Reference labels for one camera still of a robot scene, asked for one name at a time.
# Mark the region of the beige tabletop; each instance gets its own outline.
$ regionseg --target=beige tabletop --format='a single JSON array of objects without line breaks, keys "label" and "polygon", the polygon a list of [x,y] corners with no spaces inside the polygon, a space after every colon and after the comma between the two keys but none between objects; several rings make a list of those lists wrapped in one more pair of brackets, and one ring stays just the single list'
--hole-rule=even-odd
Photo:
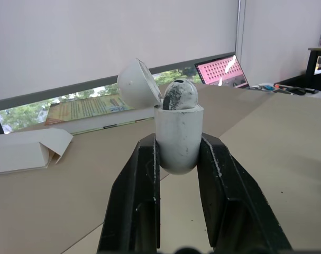
[{"label": "beige tabletop", "polygon": [[[275,105],[281,96],[289,96],[204,85],[198,85],[198,90],[204,107],[203,131],[216,137],[227,135],[226,131],[236,128],[271,98],[278,98]],[[321,99],[298,99],[303,107],[312,107],[315,112],[321,109]],[[292,115],[298,112],[294,105],[293,101],[285,105]],[[305,116],[305,121],[312,120],[311,115]],[[307,135],[312,129],[302,131]],[[137,141],[152,132],[154,121],[149,120],[76,135],[57,165],[0,175],[0,253],[62,253],[102,224],[113,181]],[[310,156],[314,152],[314,148],[309,150]],[[250,167],[255,159],[240,162]],[[207,251],[196,171],[166,177],[161,182],[161,198],[161,250],[170,252],[191,245]]]}]

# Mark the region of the pink laptop screen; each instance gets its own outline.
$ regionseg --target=pink laptop screen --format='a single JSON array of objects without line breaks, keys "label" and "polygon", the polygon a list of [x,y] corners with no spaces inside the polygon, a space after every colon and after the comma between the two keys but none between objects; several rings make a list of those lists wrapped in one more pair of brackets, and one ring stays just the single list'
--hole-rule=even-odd
[{"label": "pink laptop screen", "polygon": [[203,83],[208,85],[248,87],[236,56],[196,65]]}]

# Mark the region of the laptop screen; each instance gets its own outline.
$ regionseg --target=laptop screen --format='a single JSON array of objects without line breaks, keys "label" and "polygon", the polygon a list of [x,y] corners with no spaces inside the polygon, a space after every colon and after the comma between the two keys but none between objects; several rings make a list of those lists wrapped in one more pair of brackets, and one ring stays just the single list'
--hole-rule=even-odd
[{"label": "laptop screen", "polygon": [[197,63],[195,66],[204,84],[237,88],[249,87],[235,55]]}]

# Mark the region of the window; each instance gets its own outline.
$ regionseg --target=window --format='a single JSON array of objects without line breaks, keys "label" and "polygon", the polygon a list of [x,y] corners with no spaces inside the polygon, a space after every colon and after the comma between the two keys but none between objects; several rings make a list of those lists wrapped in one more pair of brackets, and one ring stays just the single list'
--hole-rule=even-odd
[{"label": "window", "polygon": [[[153,78],[158,86],[170,83],[178,78],[186,78],[196,83],[201,82],[197,70],[194,66],[154,74]],[[117,93],[117,84],[111,84],[82,92],[77,92],[74,94],[63,95],[57,98],[47,99],[41,102],[13,107],[7,110],[0,111],[0,122],[2,124],[4,133],[10,133],[22,128],[26,128],[28,126],[45,122],[50,105],[52,103],[85,99],[103,95],[112,95]]]}]

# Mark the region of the table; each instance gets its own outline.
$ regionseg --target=table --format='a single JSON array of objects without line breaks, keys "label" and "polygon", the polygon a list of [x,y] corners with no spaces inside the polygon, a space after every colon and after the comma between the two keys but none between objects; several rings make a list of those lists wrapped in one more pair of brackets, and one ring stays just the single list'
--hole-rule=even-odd
[{"label": "table", "polygon": [[306,69],[306,87],[313,88],[312,81],[318,57],[321,57],[321,47],[309,48],[308,50],[310,50],[310,54]]}]

